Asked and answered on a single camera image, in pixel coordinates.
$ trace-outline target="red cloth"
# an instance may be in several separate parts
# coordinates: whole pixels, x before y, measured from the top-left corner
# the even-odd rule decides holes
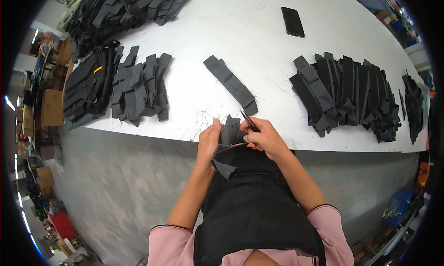
[[[68,238],[69,241],[74,240],[75,230],[72,228],[71,221],[65,211],[60,211],[57,216],[51,213],[48,213],[48,215],[61,238]]]

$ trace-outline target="black bag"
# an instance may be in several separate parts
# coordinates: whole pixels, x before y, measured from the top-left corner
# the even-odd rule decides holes
[[[118,63],[114,62],[115,47],[119,43],[112,41],[93,49],[92,54],[80,63],[66,81],[63,116],[67,130],[105,114]]]

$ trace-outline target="concrete floor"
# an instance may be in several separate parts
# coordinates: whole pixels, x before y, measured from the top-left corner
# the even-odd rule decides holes
[[[191,172],[193,142],[78,128],[60,132],[64,170],[57,197],[75,229],[105,265],[136,265],[148,256],[150,229],[167,221]],[[297,151],[336,206],[349,245],[373,232],[392,194],[412,181],[415,154]]]

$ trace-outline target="fluorescent light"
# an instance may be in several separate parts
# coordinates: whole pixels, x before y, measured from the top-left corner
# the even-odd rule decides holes
[[[14,105],[9,101],[8,96],[4,96],[4,99],[6,99],[6,103],[9,105],[9,107],[15,111]]]
[[[17,194],[19,195],[20,207],[23,208],[22,195],[20,194],[20,192],[18,192]]]
[[[39,33],[39,30],[37,29],[36,30],[36,33],[34,34],[34,38],[32,39],[32,42],[31,42],[31,44],[34,44],[34,42],[36,41],[36,37],[37,37],[37,34]]]
[[[22,216],[23,216],[23,219],[25,221],[25,225],[26,225],[26,228],[28,229],[28,232],[31,233],[31,230],[29,229],[28,221],[26,220],[26,216],[25,216],[25,212],[24,211],[22,211]]]
[[[15,159],[15,179],[19,180],[19,171],[17,166],[17,158]]]

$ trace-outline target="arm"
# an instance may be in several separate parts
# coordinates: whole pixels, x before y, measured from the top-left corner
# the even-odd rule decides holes
[[[193,230],[197,215],[207,194],[214,175],[211,157],[219,143],[221,124],[213,119],[213,124],[199,135],[196,165],[182,189],[179,199],[171,209],[168,224]]]
[[[303,210],[309,213],[315,207],[324,204],[325,200],[321,189],[288,149],[273,125],[267,120],[255,117],[251,117],[251,119],[261,132],[253,132],[248,128],[247,122],[243,121],[239,125],[239,129],[248,132],[244,140],[262,148],[267,157],[277,164],[294,198]]]
[[[40,44],[40,50],[41,50],[43,56],[46,57],[45,46],[43,44]]]

